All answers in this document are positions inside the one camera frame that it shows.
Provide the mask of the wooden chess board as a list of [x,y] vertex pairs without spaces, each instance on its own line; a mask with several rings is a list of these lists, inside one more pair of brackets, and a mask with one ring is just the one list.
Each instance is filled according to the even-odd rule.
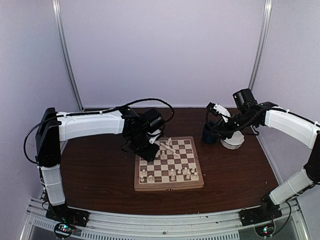
[[[194,138],[192,136],[171,137],[172,146],[179,156],[173,153],[160,143],[166,144],[169,137],[160,138],[155,142],[159,146],[159,151],[153,161],[146,161],[139,156],[135,157],[135,172],[134,172],[134,190],[137,192],[147,191],[172,191],[172,190],[191,190],[199,189],[204,186],[203,174],[196,150]],[[190,180],[186,179],[184,167],[188,168],[187,173],[190,173]],[[195,168],[195,173],[198,179],[192,178],[191,169]],[[175,181],[171,181],[170,170],[175,170]],[[142,174],[142,170],[146,170],[146,175]],[[140,176],[144,176],[144,182],[140,182]],[[154,177],[153,182],[150,182],[148,176]]]

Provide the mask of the white bishop piece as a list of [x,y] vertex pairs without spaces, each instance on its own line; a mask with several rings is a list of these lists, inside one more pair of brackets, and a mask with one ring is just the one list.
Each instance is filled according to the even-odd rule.
[[170,180],[173,182],[176,179],[176,171],[172,168],[169,172]]

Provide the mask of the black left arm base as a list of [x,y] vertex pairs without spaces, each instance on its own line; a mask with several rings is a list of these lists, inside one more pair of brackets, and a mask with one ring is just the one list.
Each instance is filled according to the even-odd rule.
[[48,202],[48,209],[45,214],[47,219],[76,227],[87,226],[89,212],[68,207],[63,193],[56,195],[52,192],[46,192],[46,200]]

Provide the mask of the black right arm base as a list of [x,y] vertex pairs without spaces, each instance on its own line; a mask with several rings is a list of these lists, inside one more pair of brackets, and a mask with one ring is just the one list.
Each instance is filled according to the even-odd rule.
[[265,195],[260,200],[260,206],[254,208],[243,208],[238,212],[243,226],[255,225],[274,218],[279,218],[283,214],[279,204],[274,204],[269,196]]

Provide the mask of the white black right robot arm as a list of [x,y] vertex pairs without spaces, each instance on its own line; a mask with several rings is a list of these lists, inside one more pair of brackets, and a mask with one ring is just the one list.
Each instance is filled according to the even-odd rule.
[[310,153],[307,160],[299,160],[302,167],[296,167],[296,173],[261,198],[256,216],[266,221],[280,204],[320,183],[320,124],[270,101],[258,103],[249,88],[232,96],[239,110],[234,115],[218,103],[206,107],[207,113],[221,117],[209,134],[225,148],[238,149],[244,143],[245,128],[266,127],[259,139],[274,160],[288,163],[294,155]]

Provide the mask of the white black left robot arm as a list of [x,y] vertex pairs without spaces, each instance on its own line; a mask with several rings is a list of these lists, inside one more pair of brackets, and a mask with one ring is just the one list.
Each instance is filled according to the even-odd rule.
[[129,106],[81,111],[58,112],[47,108],[41,121],[29,130],[35,134],[35,157],[25,153],[25,158],[35,164],[43,179],[52,213],[61,222],[72,218],[66,207],[66,197],[61,176],[61,143],[96,136],[122,136],[124,151],[132,152],[146,161],[152,161],[159,150],[156,140],[162,135],[165,120],[155,108],[137,113]]

